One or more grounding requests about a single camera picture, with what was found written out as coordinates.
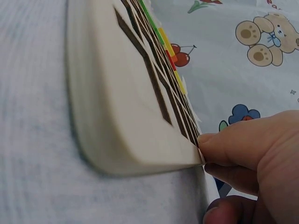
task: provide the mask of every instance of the hand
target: hand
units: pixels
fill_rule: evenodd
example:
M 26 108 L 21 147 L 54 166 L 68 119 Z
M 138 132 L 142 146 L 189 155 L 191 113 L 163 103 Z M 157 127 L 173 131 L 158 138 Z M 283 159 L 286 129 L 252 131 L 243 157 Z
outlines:
M 204 224 L 299 223 L 299 111 L 241 121 L 199 137 L 206 172 L 257 201 L 212 202 Z

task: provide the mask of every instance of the white plastic object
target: white plastic object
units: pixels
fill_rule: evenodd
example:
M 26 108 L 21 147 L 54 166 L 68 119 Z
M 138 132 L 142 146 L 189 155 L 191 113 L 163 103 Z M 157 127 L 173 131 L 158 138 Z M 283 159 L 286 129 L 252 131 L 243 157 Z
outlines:
M 81 149 L 114 175 L 202 165 L 189 102 L 167 77 L 167 58 L 136 6 L 137 0 L 69 1 L 68 85 Z

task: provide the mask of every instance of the green leaf print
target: green leaf print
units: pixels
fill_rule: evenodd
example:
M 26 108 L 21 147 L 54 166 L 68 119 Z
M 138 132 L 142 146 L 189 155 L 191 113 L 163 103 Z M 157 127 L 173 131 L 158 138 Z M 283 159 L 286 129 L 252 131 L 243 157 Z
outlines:
M 222 121 L 222 122 L 220 122 L 220 124 L 219 124 L 219 131 L 222 131 L 224 128 L 226 128 L 226 127 L 228 127 L 228 124 L 227 124 L 227 122 L 226 121 Z
M 192 13 L 192 12 L 194 12 L 194 11 L 200 9 L 200 8 L 206 8 L 206 7 L 208 7 L 208 5 L 209 5 L 208 3 L 205 3 L 205 2 L 200 3 L 198 0 L 196 0 L 194 2 L 193 6 L 188 11 L 188 13 L 190 14 L 190 13 Z

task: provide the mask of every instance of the fingernail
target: fingernail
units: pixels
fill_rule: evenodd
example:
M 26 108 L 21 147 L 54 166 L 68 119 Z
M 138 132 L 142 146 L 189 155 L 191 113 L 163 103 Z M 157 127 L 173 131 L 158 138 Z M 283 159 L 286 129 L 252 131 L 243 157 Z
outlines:
M 209 220 L 209 216 L 213 213 L 213 211 L 215 211 L 218 207 L 214 207 L 214 208 L 211 208 L 210 210 L 208 210 L 205 215 L 204 215 L 204 218 L 202 220 L 202 223 L 203 224 L 208 224 L 208 220 Z
M 199 143 L 205 143 L 207 141 L 209 141 L 209 139 L 211 139 L 215 134 L 201 134 L 198 138 L 197 141 Z

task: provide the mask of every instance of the yellow sticker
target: yellow sticker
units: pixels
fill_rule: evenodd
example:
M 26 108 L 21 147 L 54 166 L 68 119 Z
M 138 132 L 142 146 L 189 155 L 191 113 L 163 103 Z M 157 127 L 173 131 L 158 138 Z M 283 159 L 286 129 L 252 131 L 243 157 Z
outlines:
M 175 56 L 175 53 L 174 53 L 174 51 L 172 49 L 172 46 L 171 46 L 171 43 L 169 42 L 168 37 L 167 37 L 166 33 L 164 32 L 162 27 L 159 28 L 159 32 L 160 32 L 160 35 L 162 36 L 162 38 L 164 40 L 165 47 L 168 49 L 168 52 L 169 52 L 170 56 L 171 57 Z
M 186 91 L 184 89 L 184 86 L 183 86 L 183 82 L 178 74 L 178 71 L 174 71 L 174 75 L 176 76 L 176 79 L 177 79 L 177 82 L 178 82 L 178 85 L 182 91 L 182 93 L 185 95 L 186 94 Z

